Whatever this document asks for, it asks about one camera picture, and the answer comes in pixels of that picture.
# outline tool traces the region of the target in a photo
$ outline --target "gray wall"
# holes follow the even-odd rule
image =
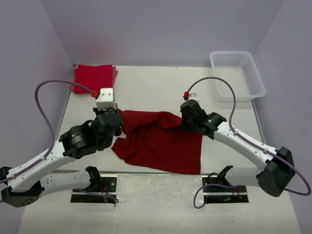
[[[74,63],[210,64],[254,52],[284,0],[41,0]]]
[[[312,182],[312,1],[286,0],[257,49],[267,94],[256,100],[269,144],[291,149],[295,166]],[[289,188],[306,191],[296,176]],[[291,195],[303,234],[312,230],[312,197]]]
[[[34,99],[36,85],[70,80],[71,63],[38,0],[0,1],[0,33],[0,167],[15,167],[48,146],[48,129]],[[39,93],[55,130],[67,96],[62,84],[48,84]],[[17,233],[22,213],[0,204],[0,232]]]

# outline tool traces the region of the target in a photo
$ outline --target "white plastic basket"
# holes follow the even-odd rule
[[[226,80],[237,101],[251,101],[265,95],[265,89],[253,56],[245,51],[218,51],[210,54],[214,76]],[[216,80],[219,100],[233,101],[229,87]]]

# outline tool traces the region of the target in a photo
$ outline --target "folded red cloth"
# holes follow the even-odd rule
[[[80,64],[75,69],[73,81],[86,86],[91,90],[112,88],[117,76],[116,68],[112,65],[90,66]],[[87,91],[78,86],[70,88],[75,94],[86,94]]]
[[[181,118],[169,112],[119,111],[126,138],[112,150],[131,165],[180,174],[200,174],[202,136],[183,132]]]

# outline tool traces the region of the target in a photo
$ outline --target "white table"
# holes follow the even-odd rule
[[[180,115],[182,95],[196,80],[212,76],[211,68],[124,67],[119,71],[115,94],[122,110],[169,111]],[[200,105],[207,113],[228,118],[232,103],[217,101],[215,82],[204,81],[194,87]],[[60,134],[85,120],[94,119],[94,99],[70,95]],[[238,103],[235,126],[260,140],[251,102]],[[132,166],[110,149],[63,166],[62,170],[81,170],[96,166],[107,172],[162,171]],[[220,172],[225,166],[252,166],[242,155],[207,137],[203,138],[201,172]],[[289,194],[274,198],[260,188],[248,187],[249,203],[210,204],[193,207],[193,196],[201,186],[199,175],[120,175],[116,208],[107,204],[69,203],[70,191],[55,193],[27,206],[19,234],[30,233],[253,233],[299,234],[300,230]]]

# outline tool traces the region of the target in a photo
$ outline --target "red cloth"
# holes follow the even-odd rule
[[[131,165],[180,174],[200,174],[202,136],[183,132],[181,118],[169,112],[119,111],[127,138],[112,150]]]
[[[117,76],[116,68],[112,65],[90,66],[78,65],[75,69],[73,81],[86,86],[87,88],[99,91],[101,88],[112,88]],[[72,86],[75,94],[88,93],[83,88]]]

